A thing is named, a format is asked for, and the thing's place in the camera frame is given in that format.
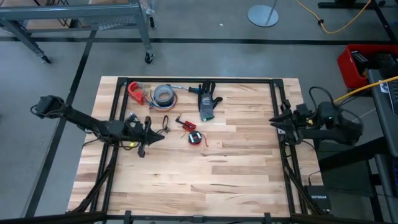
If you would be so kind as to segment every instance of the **roll of tape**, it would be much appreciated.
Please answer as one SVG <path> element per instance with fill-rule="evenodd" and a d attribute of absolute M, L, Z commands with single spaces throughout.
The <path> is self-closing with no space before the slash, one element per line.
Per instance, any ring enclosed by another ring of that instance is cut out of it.
<path fill-rule="evenodd" d="M 174 101 L 174 91 L 168 85 L 160 85 L 154 91 L 154 101 L 159 106 L 170 106 Z"/>

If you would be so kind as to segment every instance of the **glove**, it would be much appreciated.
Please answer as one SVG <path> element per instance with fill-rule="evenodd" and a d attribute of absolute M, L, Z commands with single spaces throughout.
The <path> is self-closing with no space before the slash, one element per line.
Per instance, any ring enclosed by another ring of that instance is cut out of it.
<path fill-rule="evenodd" d="M 198 93 L 198 107 L 200 112 L 200 118 L 202 121 L 208 121 L 214 118 L 213 109 L 217 104 L 223 101 L 222 97 L 217 97 L 213 100 L 214 89 L 216 83 L 211 81 L 205 81 L 203 84 L 199 84 Z"/>

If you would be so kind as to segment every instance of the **wooden tabletop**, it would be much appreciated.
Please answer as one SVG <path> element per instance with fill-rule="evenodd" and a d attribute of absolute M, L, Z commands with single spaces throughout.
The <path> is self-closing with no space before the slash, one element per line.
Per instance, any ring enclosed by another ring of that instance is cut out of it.
<path fill-rule="evenodd" d="M 102 77 L 93 117 L 109 118 L 117 79 Z M 153 90 L 160 84 L 144 83 L 144 88 Z M 303 103 L 298 79 L 285 78 L 284 85 L 292 106 Z M 185 90 L 175 92 L 178 103 L 166 113 L 140 106 L 129 98 L 126 116 L 133 111 L 143 121 L 149 115 L 152 129 L 157 131 L 164 115 L 168 115 L 171 132 L 164 134 L 164 140 L 147 146 L 145 158 L 138 157 L 134 149 L 119 150 L 108 213 L 123 215 L 131 210 L 135 215 L 261 217 L 269 212 L 272 217 L 289 217 L 277 134 L 268 121 L 273 117 L 269 85 L 217 83 L 214 97 L 222 96 L 224 100 L 215 108 L 215 118 L 207 122 L 200 120 L 197 95 Z M 209 146 L 203 142 L 191 145 L 182 125 L 175 122 L 178 116 L 196 124 Z M 94 138 L 89 134 L 85 141 Z M 102 147 L 101 142 L 84 147 L 69 210 L 94 186 Z M 308 175 L 319 170 L 317 156 L 309 145 L 301 144 L 297 146 L 297 157 L 305 184 Z M 311 181 L 322 184 L 319 173 L 312 175 Z M 293 191 L 299 212 L 294 185 Z M 98 208 L 103 203 L 103 192 Z"/>

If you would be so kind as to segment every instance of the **metal stand base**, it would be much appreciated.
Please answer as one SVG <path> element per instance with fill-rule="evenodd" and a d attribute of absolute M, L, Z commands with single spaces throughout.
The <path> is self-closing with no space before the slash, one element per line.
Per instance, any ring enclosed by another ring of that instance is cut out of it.
<path fill-rule="evenodd" d="M 267 22 L 267 17 L 272 12 L 269 21 Z M 260 27 L 270 27 L 275 25 L 279 20 L 278 12 L 269 6 L 257 5 L 253 6 L 248 11 L 248 19 L 254 25 Z"/>

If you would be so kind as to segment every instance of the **red box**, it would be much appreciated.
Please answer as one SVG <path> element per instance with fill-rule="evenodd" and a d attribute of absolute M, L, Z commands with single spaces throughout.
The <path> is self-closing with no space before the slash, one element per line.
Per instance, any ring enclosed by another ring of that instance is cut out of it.
<path fill-rule="evenodd" d="M 337 58 L 338 66 L 347 88 L 357 89 L 368 84 L 368 78 L 359 74 L 356 69 L 354 58 L 351 52 L 357 50 L 368 60 L 378 52 L 391 52 L 398 55 L 398 45 L 347 45 L 344 52 Z"/>

